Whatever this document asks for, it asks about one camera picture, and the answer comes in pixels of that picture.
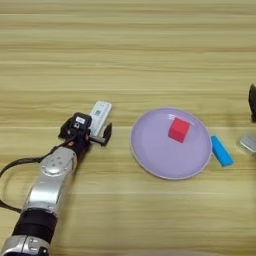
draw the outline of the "blue block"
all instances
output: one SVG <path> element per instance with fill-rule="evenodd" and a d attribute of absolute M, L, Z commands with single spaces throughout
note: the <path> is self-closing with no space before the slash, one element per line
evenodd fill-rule
<path fill-rule="evenodd" d="M 230 166 L 234 163 L 231 155 L 228 151 L 224 148 L 221 144 L 217 136 L 212 136 L 212 151 L 213 154 L 216 156 L 222 167 Z"/>

